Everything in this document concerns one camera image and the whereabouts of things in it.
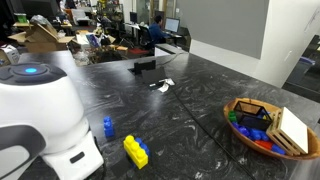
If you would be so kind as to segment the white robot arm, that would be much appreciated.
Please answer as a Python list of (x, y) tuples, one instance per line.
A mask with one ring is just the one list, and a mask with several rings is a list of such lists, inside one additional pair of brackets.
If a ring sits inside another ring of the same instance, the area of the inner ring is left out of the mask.
[(0, 180), (18, 180), (36, 158), (60, 180), (84, 180), (103, 165), (81, 99), (50, 64), (0, 68)]

